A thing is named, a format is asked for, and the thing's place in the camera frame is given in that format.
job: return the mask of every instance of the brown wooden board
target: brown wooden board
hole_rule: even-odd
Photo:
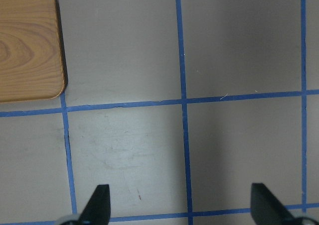
[[[0,103],[57,97],[64,71],[55,0],[0,0]]]

